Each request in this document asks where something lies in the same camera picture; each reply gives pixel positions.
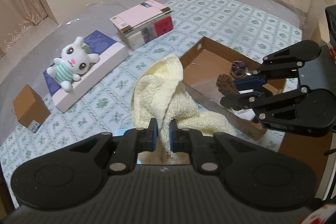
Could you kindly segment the brown knitted scrunchie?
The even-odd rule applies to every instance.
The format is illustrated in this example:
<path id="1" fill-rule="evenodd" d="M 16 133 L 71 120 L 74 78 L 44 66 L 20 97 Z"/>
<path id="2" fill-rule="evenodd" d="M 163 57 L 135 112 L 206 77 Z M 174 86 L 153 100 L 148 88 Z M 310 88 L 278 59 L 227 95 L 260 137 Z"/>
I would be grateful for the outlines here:
<path id="1" fill-rule="evenodd" d="M 223 96 L 239 94 L 239 91 L 237 90 L 231 76 L 229 75 L 225 75 L 225 74 L 219 75 L 216 81 L 216 86 L 218 88 L 218 91 Z"/>

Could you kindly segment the purple velvet scrunchie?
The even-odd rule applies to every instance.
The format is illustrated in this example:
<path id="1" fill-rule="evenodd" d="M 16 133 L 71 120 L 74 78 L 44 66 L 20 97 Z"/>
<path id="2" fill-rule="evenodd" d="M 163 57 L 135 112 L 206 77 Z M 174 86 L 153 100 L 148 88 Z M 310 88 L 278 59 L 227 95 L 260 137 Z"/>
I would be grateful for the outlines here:
<path id="1" fill-rule="evenodd" d="M 234 78 L 244 78 L 246 76 L 246 72 L 247 67 L 243 61 L 236 60 L 232 63 L 230 73 Z"/>

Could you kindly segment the yellow terry towel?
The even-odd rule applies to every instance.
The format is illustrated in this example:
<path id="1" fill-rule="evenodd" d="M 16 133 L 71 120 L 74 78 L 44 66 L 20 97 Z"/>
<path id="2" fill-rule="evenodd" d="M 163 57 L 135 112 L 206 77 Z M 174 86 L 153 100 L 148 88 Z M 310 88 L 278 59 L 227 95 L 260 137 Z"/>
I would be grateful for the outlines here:
<path id="1" fill-rule="evenodd" d="M 216 132 L 236 135 L 227 118 L 212 111 L 201 111 L 188 94 L 183 80 L 183 66 L 171 54 L 155 62 L 135 83 L 131 98 L 134 127 L 146 127 L 151 118 L 158 124 L 158 140 L 154 152 L 139 153 L 142 164 L 188 164 L 187 153 L 170 149 L 169 124 L 175 119 L 179 128 L 193 128 L 205 136 Z"/>

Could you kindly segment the blue surgical face mask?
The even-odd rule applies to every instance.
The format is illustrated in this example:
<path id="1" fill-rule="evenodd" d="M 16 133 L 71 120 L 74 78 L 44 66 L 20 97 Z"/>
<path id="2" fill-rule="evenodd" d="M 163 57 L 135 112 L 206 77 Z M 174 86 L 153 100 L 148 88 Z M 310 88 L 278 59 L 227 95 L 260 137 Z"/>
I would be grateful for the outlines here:
<path id="1" fill-rule="evenodd" d="M 113 136 L 122 136 L 127 130 L 129 130 L 129 128 L 118 129 L 116 130 L 116 132 L 113 133 Z"/>

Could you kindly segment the open brown cardboard box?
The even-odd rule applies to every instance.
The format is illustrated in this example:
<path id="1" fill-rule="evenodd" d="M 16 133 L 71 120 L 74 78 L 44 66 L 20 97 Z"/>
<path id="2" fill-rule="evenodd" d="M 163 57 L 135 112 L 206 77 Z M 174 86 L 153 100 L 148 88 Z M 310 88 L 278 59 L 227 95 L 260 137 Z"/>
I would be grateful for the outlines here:
<path id="1" fill-rule="evenodd" d="M 207 110 L 224 115 L 229 123 L 244 135 L 259 140 L 266 133 L 246 107 L 234 106 L 221 99 L 237 95 L 235 76 L 247 79 L 247 73 L 259 67 L 259 63 L 210 38 L 202 37 L 180 58 L 183 66 L 183 83 L 195 102 Z"/>

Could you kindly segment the green floral tablecloth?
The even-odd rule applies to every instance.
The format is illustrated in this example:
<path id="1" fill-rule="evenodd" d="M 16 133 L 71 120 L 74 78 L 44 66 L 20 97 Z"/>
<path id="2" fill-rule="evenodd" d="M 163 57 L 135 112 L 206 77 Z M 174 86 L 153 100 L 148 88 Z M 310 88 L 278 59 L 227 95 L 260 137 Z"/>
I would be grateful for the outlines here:
<path id="1" fill-rule="evenodd" d="M 173 153 L 169 122 L 195 126 L 204 135 L 224 131 L 246 141 L 228 115 L 217 114 L 187 94 L 179 58 L 202 37 L 260 62 L 273 50 L 300 41 L 299 28 L 264 11 L 232 0 L 171 0 L 174 28 L 169 33 L 132 51 L 130 56 L 89 89 L 67 111 L 60 111 L 51 96 L 44 101 L 51 115 L 37 132 L 18 125 L 1 146 L 1 167 L 6 182 L 18 166 L 107 131 L 122 135 L 155 118 L 158 143 L 154 152 L 139 154 L 142 164 L 184 164 L 185 153 Z"/>

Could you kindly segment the white flat box blue top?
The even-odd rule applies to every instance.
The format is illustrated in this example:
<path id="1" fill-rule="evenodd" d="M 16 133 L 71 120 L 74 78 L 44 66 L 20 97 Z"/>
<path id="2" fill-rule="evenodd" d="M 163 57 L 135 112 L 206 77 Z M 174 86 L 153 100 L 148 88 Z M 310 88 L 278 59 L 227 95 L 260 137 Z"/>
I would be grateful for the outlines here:
<path id="1" fill-rule="evenodd" d="M 66 112 L 128 55 L 126 46 L 100 31 L 78 36 L 44 71 L 55 106 Z"/>

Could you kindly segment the white bunny plush toy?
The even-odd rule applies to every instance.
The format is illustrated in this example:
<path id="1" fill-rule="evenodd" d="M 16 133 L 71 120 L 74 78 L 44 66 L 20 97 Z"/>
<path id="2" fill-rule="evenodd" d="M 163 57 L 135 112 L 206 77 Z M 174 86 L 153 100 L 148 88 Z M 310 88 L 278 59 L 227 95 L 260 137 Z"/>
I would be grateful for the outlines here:
<path id="1" fill-rule="evenodd" d="M 91 64 L 100 60 L 97 53 L 87 53 L 83 45 L 84 38 L 78 36 L 62 49 L 61 57 L 54 58 L 54 64 L 46 69 L 46 73 L 66 92 L 72 90 L 73 82 L 81 80 Z"/>

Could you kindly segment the small brown cardboard box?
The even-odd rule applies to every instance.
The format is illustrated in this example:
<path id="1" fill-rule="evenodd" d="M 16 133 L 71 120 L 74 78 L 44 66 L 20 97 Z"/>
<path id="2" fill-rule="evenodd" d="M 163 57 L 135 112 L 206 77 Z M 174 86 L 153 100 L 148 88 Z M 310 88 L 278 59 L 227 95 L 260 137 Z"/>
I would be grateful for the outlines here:
<path id="1" fill-rule="evenodd" d="M 13 106 L 17 121 L 33 133 L 38 131 L 50 115 L 50 110 L 41 96 L 28 84 L 13 100 Z"/>

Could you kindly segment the stack of books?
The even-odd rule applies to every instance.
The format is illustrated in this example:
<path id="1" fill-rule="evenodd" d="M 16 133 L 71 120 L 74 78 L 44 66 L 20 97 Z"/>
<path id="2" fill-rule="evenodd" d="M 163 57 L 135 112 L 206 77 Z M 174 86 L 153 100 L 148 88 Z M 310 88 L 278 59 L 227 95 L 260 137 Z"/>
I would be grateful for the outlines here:
<path id="1" fill-rule="evenodd" d="M 154 0 L 142 2 L 109 20 L 132 51 L 173 29 L 171 9 Z"/>

